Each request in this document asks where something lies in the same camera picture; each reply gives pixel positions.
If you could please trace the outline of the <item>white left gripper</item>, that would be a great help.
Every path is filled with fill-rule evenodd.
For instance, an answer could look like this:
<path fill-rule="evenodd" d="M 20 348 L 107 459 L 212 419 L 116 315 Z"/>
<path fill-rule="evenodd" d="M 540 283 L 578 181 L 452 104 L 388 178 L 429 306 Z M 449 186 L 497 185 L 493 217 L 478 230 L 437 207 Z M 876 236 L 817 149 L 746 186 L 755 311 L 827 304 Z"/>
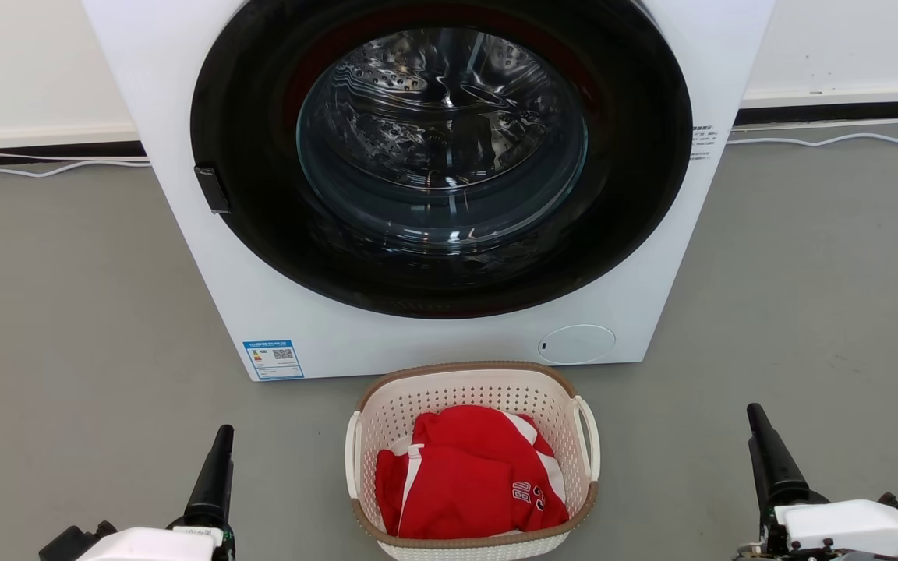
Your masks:
<path fill-rule="evenodd" d="M 222 530 L 227 528 L 231 506 L 234 438 L 234 426 L 229 424 L 215 434 L 186 502 L 184 523 L 188 526 L 117 532 L 113 524 L 102 521 L 95 532 L 89 532 L 73 525 L 40 549 L 40 561 L 235 560 L 234 542 Z"/>

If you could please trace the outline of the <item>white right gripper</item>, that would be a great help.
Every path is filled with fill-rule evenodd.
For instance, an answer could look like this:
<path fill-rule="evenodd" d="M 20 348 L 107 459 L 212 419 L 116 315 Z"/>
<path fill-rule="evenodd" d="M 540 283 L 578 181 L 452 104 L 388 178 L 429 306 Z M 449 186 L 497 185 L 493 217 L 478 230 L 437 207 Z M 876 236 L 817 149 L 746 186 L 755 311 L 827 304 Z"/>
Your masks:
<path fill-rule="evenodd" d="M 746 406 L 762 538 L 739 560 L 898 560 L 898 500 L 830 502 L 806 482 L 761 404 Z"/>

